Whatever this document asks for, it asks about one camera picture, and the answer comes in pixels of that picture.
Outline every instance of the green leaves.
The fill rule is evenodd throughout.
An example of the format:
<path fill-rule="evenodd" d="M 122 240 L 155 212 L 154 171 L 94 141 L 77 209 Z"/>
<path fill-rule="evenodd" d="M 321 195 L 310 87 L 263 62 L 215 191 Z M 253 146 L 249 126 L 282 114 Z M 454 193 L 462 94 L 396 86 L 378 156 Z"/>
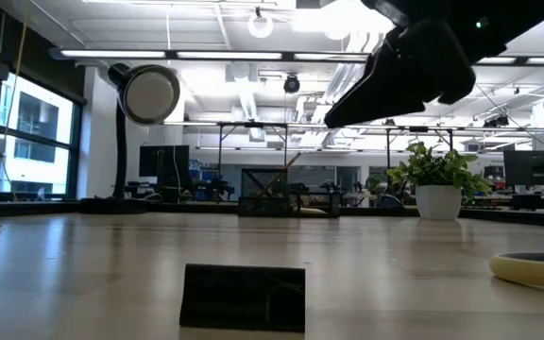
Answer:
<path fill-rule="evenodd" d="M 409 164 L 403 161 L 394 169 L 387 170 L 395 183 L 411 181 L 415 185 L 453 185 L 463 188 L 467 197 L 476 192 L 490 191 L 490 183 L 481 174 L 472 175 L 468 171 L 468 162 L 478 159 L 476 155 L 461 156 L 457 151 L 450 151 L 444 157 L 434 157 L 434 148 L 426 148 L 423 142 L 410 144 Z"/>

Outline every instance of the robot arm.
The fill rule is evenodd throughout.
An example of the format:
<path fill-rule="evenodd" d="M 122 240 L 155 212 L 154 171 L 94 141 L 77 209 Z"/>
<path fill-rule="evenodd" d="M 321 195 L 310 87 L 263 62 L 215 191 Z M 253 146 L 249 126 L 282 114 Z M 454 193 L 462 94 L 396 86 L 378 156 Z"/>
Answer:
<path fill-rule="evenodd" d="M 544 21 L 538 0 L 362 0 L 396 27 L 365 74 L 327 113 L 329 128 L 425 110 L 468 95 L 471 65 Z"/>

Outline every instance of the white pot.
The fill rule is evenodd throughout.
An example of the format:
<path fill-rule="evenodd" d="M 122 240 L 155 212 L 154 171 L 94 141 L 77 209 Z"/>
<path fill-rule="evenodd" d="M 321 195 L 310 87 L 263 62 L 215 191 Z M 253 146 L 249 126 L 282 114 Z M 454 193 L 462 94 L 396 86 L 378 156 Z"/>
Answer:
<path fill-rule="evenodd" d="M 419 216 L 432 220 L 455 220 L 461 211 L 461 190 L 452 185 L 416 187 Z"/>

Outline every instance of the black block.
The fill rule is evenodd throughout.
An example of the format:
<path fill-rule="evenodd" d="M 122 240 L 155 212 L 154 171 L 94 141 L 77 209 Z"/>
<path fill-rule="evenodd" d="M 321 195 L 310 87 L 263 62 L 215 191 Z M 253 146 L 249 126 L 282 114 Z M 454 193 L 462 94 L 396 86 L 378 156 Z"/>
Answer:
<path fill-rule="evenodd" d="M 183 327 L 305 332 L 306 271 L 186 264 Z"/>

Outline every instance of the lamp head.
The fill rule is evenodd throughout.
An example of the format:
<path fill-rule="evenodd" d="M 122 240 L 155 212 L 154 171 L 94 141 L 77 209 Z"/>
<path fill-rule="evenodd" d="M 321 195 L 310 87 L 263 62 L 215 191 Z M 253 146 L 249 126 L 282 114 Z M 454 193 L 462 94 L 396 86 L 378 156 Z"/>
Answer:
<path fill-rule="evenodd" d="M 117 86 L 119 106 L 138 125 L 162 123 L 178 104 L 179 81 L 167 67 L 117 63 L 109 69 L 109 79 Z"/>

